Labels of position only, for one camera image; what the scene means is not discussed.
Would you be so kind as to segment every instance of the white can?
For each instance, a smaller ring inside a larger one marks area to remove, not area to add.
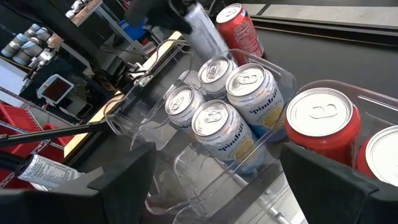
[[[202,62],[229,50],[224,38],[200,3],[197,2],[184,18],[191,25],[192,32],[182,35],[202,59]]]
[[[190,86],[182,86],[174,90],[167,98],[165,111],[177,127],[194,136],[193,114],[204,103],[205,99],[199,91]]]
[[[277,122],[284,99],[271,72],[256,63],[237,68],[226,82],[229,102],[258,137]]]
[[[19,171],[16,173],[18,179],[51,188],[81,176],[81,173],[71,167],[36,154],[32,156],[27,167],[23,168],[21,174]]]
[[[232,60],[218,56],[210,59],[199,70],[198,79],[207,100],[222,100],[228,102],[225,83],[228,76],[238,66]]]
[[[257,141],[249,126],[231,105],[221,100],[203,104],[193,115],[192,128],[196,139],[225,164],[231,165]],[[257,148],[239,168],[251,173],[265,159],[265,149]]]

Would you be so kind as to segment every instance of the small screen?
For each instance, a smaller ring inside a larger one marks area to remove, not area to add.
[[[44,91],[43,96],[50,100],[57,102],[61,96],[71,87],[69,83],[63,81],[60,78],[56,78]]]

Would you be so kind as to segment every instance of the can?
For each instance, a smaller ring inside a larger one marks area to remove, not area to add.
[[[167,98],[165,111],[171,122],[195,137],[192,131],[193,114],[204,103],[205,99],[200,92],[190,86],[182,86],[173,91]]]
[[[211,100],[199,107],[192,119],[196,139],[225,164],[231,165],[257,141],[249,126],[231,105]],[[264,161],[263,147],[241,165],[239,173],[251,173]]]
[[[284,99],[271,72],[256,63],[235,69],[226,81],[229,102],[257,137],[265,135],[283,112]],[[280,138],[286,137],[283,131]]]
[[[217,15],[216,22],[229,48],[241,49],[258,57],[264,55],[264,47],[253,22],[241,4],[235,3],[224,8]],[[234,54],[234,57],[241,65],[250,62],[243,55]]]
[[[342,92],[313,88],[289,103],[285,128],[296,144],[351,166],[361,115]]]
[[[225,88],[226,80],[237,67],[235,62],[224,56],[214,57],[202,65],[198,79],[207,100],[228,102]]]
[[[81,173],[59,162],[34,154],[17,168],[16,176],[24,181],[54,188],[79,178]]]
[[[182,35],[201,58],[202,62],[206,62],[212,57],[221,55],[221,53],[229,50],[226,42],[200,3],[194,4],[184,18],[191,25],[192,32],[190,34],[183,33]]]
[[[356,170],[398,187],[397,144],[398,125],[379,131],[360,147],[356,156]]]

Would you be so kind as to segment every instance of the plastic organizer tray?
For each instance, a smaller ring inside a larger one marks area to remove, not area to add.
[[[398,124],[398,100],[370,90],[334,80],[320,80],[303,86],[298,93],[320,87],[344,93],[361,113],[362,127],[354,147],[354,158],[368,138]],[[198,203],[183,208],[177,214],[174,223],[307,223],[283,174],[268,188],[256,184],[269,178],[270,172],[267,169],[265,172],[243,189],[234,186],[236,175],[218,177],[201,193]]]
[[[246,60],[258,63],[268,69],[277,81],[285,106],[295,95],[296,79],[283,68],[238,49],[229,50],[223,55],[240,59],[246,58]],[[183,73],[189,68],[190,64],[187,63],[189,61],[192,64],[192,72]],[[145,93],[144,96],[140,96],[135,89],[132,89],[119,102],[114,112],[106,115],[109,125],[116,134],[132,138],[131,150],[136,150],[142,141],[156,143],[158,153],[152,187],[146,200],[148,210],[154,214],[176,214],[187,205],[211,198],[217,203],[206,210],[214,211],[228,202],[240,190],[248,187],[252,189],[251,192],[257,192],[256,197],[267,190],[265,193],[266,203],[273,201],[278,195],[291,194],[282,175],[282,167],[277,160],[278,144],[267,142],[272,133],[284,128],[283,123],[279,122],[283,121],[284,113],[281,113],[279,120],[272,128],[273,131],[266,133],[258,142],[254,143],[251,148],[253,150],[247,150],[229,167],[169,121],[164,110],[164,103],[172,90],[180,85],[191,85],[201,91],[197,72],[194,72],[198,71],[202,65],[198,61],[200,61],[198,58],[195,56],[191,58],[187,52],[178,60],[178,65],[183,65],[183,68],[177,71],[178,75],[173,71],[175,68],[167,74],[159,71],[158,75],[175,77],[175,79],[170,88],[165,86],[165,79],[162,77],[160,79],[163,81],[155,81],[163,86],[161,95],[159,90],[153,90],[160,96],[157,103],[153,104],[153,100],[146,99],[146,97],[152,96],[151,94]],[[267,149],[267,156],[263,164],[251,174],[236,174],[239,165],[255,155],[257,150],[263,150],[264,146]],[[217,192],[226,192],[227,194],[218,195]]]

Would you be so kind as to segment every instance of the can lid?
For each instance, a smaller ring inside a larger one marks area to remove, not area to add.
[[[342,92],[313,88],[298,94],[287,107],[289,125],[306,136],[337,133],[351,120],[353,104]]]
[[[244,96],[257,90],[265,79],[271,78],[270,71],[259,64],[247,63],[235,69],[226,81],[226,91],[233,96]]]
[[[225,7],[216,17],[217,23],[228,22],[231,19],[235,18],[242,9],[242,5],[239,3],[235,3]]]
[[[398,125],[376,133],[366,146],[366,162],[381,181],[398,187]]]
[[[192,102],[192,99],[193,90],[190,86],[182,86],[174,90],[166,100],[166,113],[176,115],[183,112]]]
[[[192,118],[192,129],[199,136],[209,136],[219,131],[227,122],[228,105],[221,100],[210,100],[201,105]]]
[[[229,60],[224,56],[218,56],[208,60],[199,70],[199,81],[212,83],[220,79],[229,67]]]

